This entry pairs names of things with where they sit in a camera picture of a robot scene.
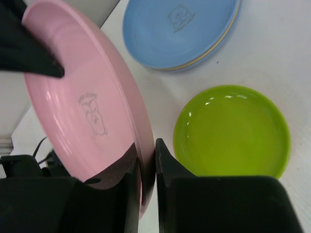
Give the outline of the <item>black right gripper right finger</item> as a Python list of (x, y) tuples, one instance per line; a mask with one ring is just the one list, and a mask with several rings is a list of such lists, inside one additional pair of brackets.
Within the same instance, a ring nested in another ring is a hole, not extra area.
[(269, 176), (197, 177), (155, 142), (161, 233), (300, 233), (286, 190)]

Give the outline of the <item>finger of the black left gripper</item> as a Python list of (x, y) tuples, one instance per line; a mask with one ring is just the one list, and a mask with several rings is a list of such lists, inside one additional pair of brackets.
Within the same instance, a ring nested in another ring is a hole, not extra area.
[(0, 69), (62, 78), (64, 68), (22, 25), (27, 5), (22, 0), (0, 2)]

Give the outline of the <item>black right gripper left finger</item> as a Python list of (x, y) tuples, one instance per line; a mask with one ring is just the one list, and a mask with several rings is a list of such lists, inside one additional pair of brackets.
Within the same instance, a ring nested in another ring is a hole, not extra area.
[(113, 187), (97, 189), (73, 177), (45, 177), (30, 155), (3, 156), (0, 230), (3, 233), (136, 233), (138, 163), (119, 159), (105, 173), (124, 167)]

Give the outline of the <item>green plate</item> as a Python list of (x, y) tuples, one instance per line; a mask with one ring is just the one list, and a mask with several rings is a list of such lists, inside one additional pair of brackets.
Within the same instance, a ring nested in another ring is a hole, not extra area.
[(193, 97), (173, 132), (177, 160), (196, 176), (280, 178), (291, 152), (288, 124), (266, 96), (220, 85)]

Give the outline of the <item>pink plate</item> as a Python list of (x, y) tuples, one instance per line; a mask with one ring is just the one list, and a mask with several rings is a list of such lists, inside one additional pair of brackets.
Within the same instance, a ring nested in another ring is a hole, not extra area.
[(135, 145), (143, 215), (154, 188), (155, 143), (126, 62), (95, 23), (61, 0), (32, 3), (22, 24), (65, 71), (61, 79), (24, 75), (33, 109), (61, 163), (71, 176), (86, 181)]

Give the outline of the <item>beige plate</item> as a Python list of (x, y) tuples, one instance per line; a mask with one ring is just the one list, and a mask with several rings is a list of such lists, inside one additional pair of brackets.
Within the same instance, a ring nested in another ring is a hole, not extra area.
[(240, 15), (240, 9), (242, 6), (242, 0), (239, 0), (237, 3), (237, 7), (234, 13), (234, 16), (228, 25), (226, 31), (224, 34), (219, 38), (217, 42), (213, 44), (213, 46), (208, 49), (206, 52), (204, 52), (202, 55), (200, 55), (198, 58), (194, 59), (193, 61), (183, 64), (177, 67), (172, 67), (172, 68), (166, 68), (166, 69), (156, 69), (157, 71), (165, 71), (165, 72), (179, 72), (179, 71), (187, 71), (192, 68), (195, 68), (205, 61), (207, 61), (209, 58), (211, 58), (214, 54), (216, 54), (227, 42), (229, 37), (231, 36), (231, 33), (234, 31), (236, 27), (236, 23), (239, 20), (239, 15)]

